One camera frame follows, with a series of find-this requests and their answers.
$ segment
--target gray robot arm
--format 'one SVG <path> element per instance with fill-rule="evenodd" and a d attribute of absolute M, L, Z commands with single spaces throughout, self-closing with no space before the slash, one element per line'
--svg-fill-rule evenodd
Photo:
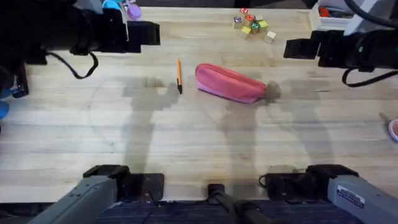
<path fill-rule="evenodd" d="M 57 203 L 40 213 L 29 224 L 90 224 L 117 201 L 115 179 L 107 175 L 83 178 Z"/>
<path fill-rule="evenodd" d="M 365 224 L 398 223 L 398 199 L 354 175 L 330 179 L 328 199 Z"/>

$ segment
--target white label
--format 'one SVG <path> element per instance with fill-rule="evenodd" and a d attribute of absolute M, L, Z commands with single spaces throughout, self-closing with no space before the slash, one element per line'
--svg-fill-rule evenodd
<path fill-rule="evenodd" d="M 356 193 L 348 190 L 347 188 L 337 185 L 337 194 L 349 200 L 356 206 L 363 208 L 365 206 L 365 198 L 357 195 Z"/>

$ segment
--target wooden table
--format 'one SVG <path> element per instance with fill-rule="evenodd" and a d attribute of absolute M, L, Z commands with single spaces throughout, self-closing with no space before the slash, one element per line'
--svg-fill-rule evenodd
<path fill-rule="evenodd" d="M 215 182 L 237 197 L 258 197 L 259 175 L 321 163 L 348 166 L 398 196 L 398 148 L 385 133 L 385 120 L 397 117 L 397 79 L 348 88 L 340 69 L 284 59 L 286 40 L 310 35 L 307 11 L 251 10 L 277 34 L 272 45 L 238 37 L 237 9 L 142 11 L 160 24 L 161 46 L 99 54 L 86 80 L 51 57 L 47 66 L 28 67 L 31 94 L 9 100 L 1 121 L 0 202 L 54 202 L 97 164 L 164 173 L 166 199 L 202 198 Z M 92 64 L 90 57 L 61 54 L 80 73 Z M 200 63 L 273 81 L 281 97 L 273 99 L 275 85 L 253 105 L 200 92 Z M 354 73 L 351 80 L 371 76 Z"/>

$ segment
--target pencil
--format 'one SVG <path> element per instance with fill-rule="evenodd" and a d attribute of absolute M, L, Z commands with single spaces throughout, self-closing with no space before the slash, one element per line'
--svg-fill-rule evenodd
<path fill-rule="evenodd" d="M 182 80 L 181 80 L 181 63 L 177 60 L 177 88 L 180 94 L 182 94 Z"/>

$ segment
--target pencil case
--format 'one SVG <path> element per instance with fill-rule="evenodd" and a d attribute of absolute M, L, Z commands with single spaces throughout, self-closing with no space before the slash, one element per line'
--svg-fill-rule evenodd
<path fill-rule="evenodd" d="M 253 103 L 266 92 L 262 82 L 209 63 L 197 66 L 195 78 L 199 90 L 240 103 Z"/>

